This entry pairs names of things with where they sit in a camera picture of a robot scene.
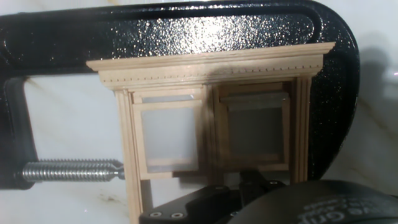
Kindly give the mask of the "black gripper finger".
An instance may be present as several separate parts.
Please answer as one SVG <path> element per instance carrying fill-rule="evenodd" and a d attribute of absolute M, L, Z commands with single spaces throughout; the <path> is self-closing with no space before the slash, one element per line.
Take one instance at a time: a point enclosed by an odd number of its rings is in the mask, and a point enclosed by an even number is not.
<path fill-rule="evenodd" d="M 284 187 L 279 180 L 267 180 L 258 171 L 239 173 L 237 189 L 210 185 L 171 202 L 143 212 L 139 224 L 227 223 L 242 208 L 264 194 Z"/>

